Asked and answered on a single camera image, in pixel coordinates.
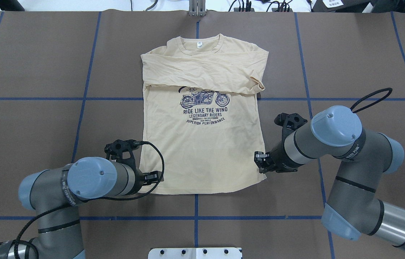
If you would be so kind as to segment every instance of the light blue joint cover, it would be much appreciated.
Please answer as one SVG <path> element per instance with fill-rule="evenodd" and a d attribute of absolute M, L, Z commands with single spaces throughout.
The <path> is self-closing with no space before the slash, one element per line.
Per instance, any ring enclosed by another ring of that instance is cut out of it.
<path fill-rule="evenodd" d="M 340 237 L 357 241 L 361 235 L 353 225 L 345 220 L 345 218 L 343 218 L 327 203 L 325 204 L 324 214 L 322 215 L 321 221 L 328 231 Z"/>
<path fill-rule="evenodd" d="M 68 171 L 68 187 L 77 196 L 95 199 L 109 193 L 115 186 L 118 173 L 115 166 L 101 157 L 85 157 Z"/>
<path fill-rule="evenodd" d="M 48 169 L 43 170 L 38 173 L 34 173 L 25 177 L 19 185 L 19 200 L 22 202 L 22 206 L 28 210 L 35 210 L 30 203 L 31 188 L 33 187 L 34 181 L 38 178 L 40 174 L 46 172 Z"/>
<path fill-rule="evenodd" d="M 359 138 L 362 123 L 350 108 L 335 105 L 313 117 L 311 131 L 320 142 L 328 146 L 348 146 Z"/>
<path fill-rule="evenodd" d="M 85 250 L 81 251 L 77 256 L 75 256 L 73 259 L 86 259 L 86 252 Z"/>
<path fill-rule="evenodd" d="M 386 136 L 383 133 L 380 133 L 380 134 L 385 136 L 388 139 L 389 144 L 391 145 L 391 149 L 392 149 L 391 165 L 389 166 L 389 168 L 386 171 L 383 172 L 384 174 L 391 174 L 391 173 L 397 171 L 397 169 L 399 169 L 399 167 L 402 165 L 405 153 L 404 153 L 401 143 L 391 139 L 390 137 Z"/>

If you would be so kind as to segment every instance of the white metal bracket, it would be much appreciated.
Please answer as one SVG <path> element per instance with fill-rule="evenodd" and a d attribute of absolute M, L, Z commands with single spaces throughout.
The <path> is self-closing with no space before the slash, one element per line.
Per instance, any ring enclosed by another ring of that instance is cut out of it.
<path fill-rule="evenodd" d="M 242 259 L 238 247 L 151 249 L 148 259 Z"/>

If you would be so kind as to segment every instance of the motorcycle graphic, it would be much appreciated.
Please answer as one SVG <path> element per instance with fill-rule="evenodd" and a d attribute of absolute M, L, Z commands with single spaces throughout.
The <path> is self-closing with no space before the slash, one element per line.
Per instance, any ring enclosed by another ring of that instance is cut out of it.
<path fill-rule="evenodd" d="M 208 105 L 213 101 L 215 91 L 202 90 L 200 92 L 184 95 L 180 105 L 184 109 L 192 108 L 195 105 Z M 220 107 L 225 107 L 230 103 L 230 97 L 227 94 L 217 92 L 215 103 Z"/>

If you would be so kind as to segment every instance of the metal mount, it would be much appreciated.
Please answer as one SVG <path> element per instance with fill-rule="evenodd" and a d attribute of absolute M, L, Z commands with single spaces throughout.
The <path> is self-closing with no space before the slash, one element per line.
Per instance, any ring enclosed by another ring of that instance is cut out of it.
<path fill-rule="evenodd" d="M 205 16 L 206 0 L 189 0 L 189 16 Z"/>
<path fill-rule="evenodd" d="M 242 259 L 239 247 L 151 249 L 148 259 Z"/>

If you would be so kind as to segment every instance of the folded sleeve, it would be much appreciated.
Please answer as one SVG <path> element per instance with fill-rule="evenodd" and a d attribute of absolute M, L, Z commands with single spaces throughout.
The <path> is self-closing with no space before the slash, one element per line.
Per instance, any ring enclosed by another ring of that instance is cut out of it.
<path fill-rule="evenodd" d="M 268 52 L 142 56 L 144 87 L 186 86 L 219 92 L 256 94 L 265 89 L 262 78 Z"/>

